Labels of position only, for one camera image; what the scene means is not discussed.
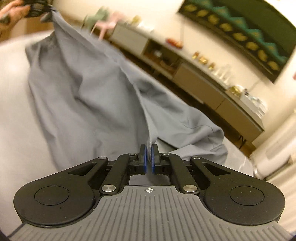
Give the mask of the person's left hand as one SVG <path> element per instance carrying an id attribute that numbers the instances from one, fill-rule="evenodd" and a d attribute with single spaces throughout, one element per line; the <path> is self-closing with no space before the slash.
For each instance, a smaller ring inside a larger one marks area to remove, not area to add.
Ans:
<path id="1" fill-rule="evenodd" d="M 20 19 L 24 18 L 30 11 L 30 5 L 24 5 L 23 1 L 12 1 L 1 9 L 1 17 L 8 14 L 10 23 L 1 24 L 1 32 L 11 30 Z"/>

